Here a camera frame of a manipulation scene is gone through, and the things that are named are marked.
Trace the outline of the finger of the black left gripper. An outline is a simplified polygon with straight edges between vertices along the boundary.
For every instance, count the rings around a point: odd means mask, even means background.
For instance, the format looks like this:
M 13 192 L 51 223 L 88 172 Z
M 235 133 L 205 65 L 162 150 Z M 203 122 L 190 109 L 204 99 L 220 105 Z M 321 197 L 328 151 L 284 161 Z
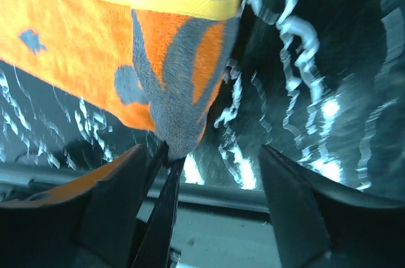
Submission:
M 144 222 L 136 220 L 132 246 L 128 257 L 129 267 L 176 267 L 181 251 L 171 247 L 173 227 L 177 218 L 180 176 L 185 159 L 168 161 L 168 145 L 162 143 L 151 162 L 147 165 L 146 182 L 142 196 L 154 183 L 161 168 L 170 170 L 160 190 L 149 219 Z

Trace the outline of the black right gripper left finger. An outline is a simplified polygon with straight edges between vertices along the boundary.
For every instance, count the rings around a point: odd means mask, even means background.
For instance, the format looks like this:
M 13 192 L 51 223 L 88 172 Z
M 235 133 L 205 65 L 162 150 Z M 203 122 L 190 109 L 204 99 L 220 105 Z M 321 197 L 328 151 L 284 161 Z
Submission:
M 126 267 L 146 164 L 137 145 L 67 184 L 1 202 L 1 267 Z

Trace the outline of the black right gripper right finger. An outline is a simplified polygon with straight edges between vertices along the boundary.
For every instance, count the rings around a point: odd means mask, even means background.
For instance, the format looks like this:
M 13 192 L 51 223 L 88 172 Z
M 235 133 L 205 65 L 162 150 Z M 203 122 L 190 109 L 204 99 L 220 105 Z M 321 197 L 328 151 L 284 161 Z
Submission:
M 336 183 L 268 145 L 259 166 L 282 267 L 404 267 L 404 202 Z

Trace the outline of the orange and grey towel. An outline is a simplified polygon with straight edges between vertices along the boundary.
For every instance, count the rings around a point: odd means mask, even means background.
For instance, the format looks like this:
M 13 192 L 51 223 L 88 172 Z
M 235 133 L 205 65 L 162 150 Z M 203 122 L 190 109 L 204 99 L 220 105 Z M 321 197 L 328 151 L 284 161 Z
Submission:
M 176 160 L 206 127 L 241 0 L 1 0 L 1 59 L 153 131 Z

